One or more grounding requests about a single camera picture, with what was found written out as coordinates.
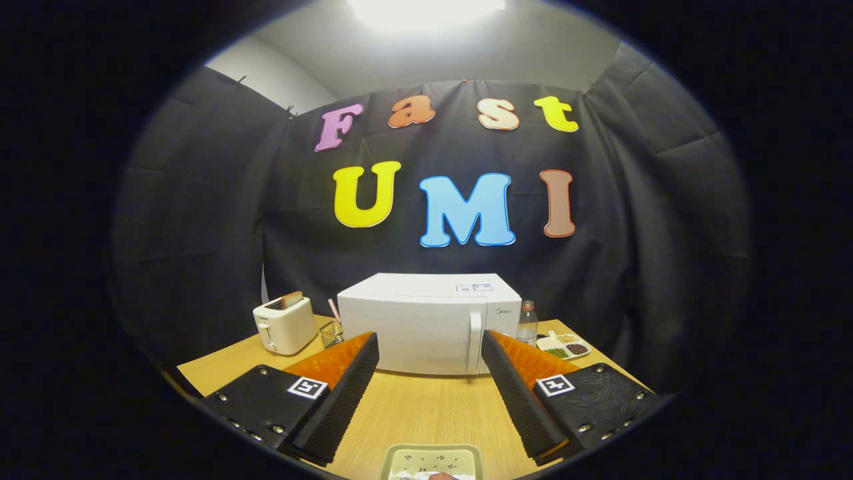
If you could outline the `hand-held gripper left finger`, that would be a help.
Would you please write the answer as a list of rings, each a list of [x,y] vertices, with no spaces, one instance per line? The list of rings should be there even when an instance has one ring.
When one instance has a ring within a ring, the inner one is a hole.
[[[378,335],[369,331],[285,369],[256,365],[201,404],[257,443],[325,467],[379,361]]]

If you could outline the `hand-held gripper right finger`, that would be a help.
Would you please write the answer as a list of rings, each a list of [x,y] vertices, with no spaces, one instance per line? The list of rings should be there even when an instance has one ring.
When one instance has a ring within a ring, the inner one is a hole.
[[[606,363],[575,367],[493,330],[482,334],[481,357],[537,465],[600,449],[665,402]]]

